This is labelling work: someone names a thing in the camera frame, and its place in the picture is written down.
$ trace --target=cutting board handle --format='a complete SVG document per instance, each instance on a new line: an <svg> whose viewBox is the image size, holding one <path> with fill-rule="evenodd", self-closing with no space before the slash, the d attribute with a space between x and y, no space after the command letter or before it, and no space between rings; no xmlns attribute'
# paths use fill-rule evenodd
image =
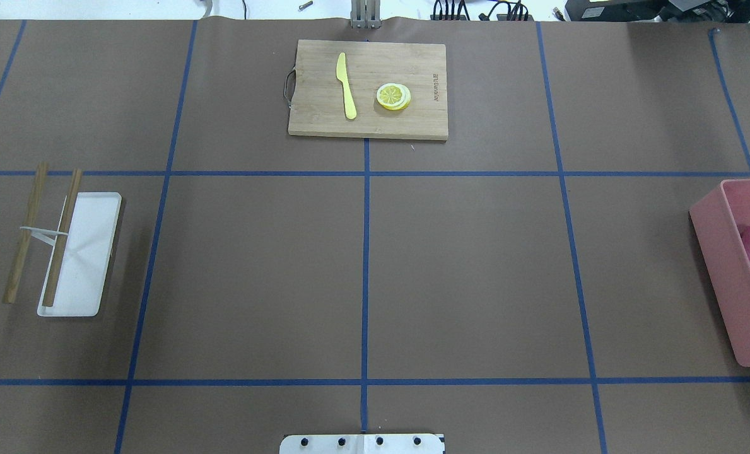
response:
<svg viewBox="0 0 750 454"><path fill-rule="evenodd" d="M288 98L288 81L291 80L291 74L294 75L293 78L293 93L291 93L291 97ZM285 87L282 89L282 97L285 98L285 101L288 103L288 109L291 108L291 104L293 101L293 95L296 94L296 66L293 66L290 71L288 71L288 75L285 76Z"/></svg>

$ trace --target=knife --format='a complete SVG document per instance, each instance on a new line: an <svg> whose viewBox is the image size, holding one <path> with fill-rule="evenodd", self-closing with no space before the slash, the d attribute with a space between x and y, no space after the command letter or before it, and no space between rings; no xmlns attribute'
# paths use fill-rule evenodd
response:
<svg viewBox="0 0 750 454"><path fill-rule="evenodd" d="M346 77L346 54L338 54L338 63L335 64L335 78L341 81L344 87L344 115L349 120L355 120L358 111L355 110L355 101L352 101L352 92L349 91L349 79Z"/></svg>

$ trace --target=lemon slice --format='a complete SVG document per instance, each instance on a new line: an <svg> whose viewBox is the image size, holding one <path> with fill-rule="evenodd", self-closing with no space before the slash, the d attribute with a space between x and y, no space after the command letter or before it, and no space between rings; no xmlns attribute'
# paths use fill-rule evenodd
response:
<svg viewBox="0 0 750 454"><path fill-rule="evenodd" d="M377 101L390 111L399 111L411 102L411 92L409 87L399 83L386 83L377 89Z"/></svg>

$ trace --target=pink container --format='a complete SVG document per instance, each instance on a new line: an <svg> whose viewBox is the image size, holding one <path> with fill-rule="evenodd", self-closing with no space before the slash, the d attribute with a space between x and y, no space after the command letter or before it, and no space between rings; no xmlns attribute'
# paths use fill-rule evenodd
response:
<svg viewBox="0 0 750 454"><path fill-rule="evenodd" d="M750 179L723 181L689 213L736 362L750 367L750 263L739 236L750 225Z"/></svg>

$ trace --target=wooden cutting board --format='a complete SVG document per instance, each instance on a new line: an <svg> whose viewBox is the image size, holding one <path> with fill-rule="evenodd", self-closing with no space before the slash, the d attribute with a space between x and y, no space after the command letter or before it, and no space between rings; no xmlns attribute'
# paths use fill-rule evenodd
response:
<svg viewBox="0 0 750 454"><path fill-rule="evenodd" d="M335 78L346 52L349 88L358 109L344 115L342 85ZM384 83L411 90L411 103L387 111L375 99ZM299 40L296 88L288 133L294 136L447 140L447 61L444 44Z"/></svg>

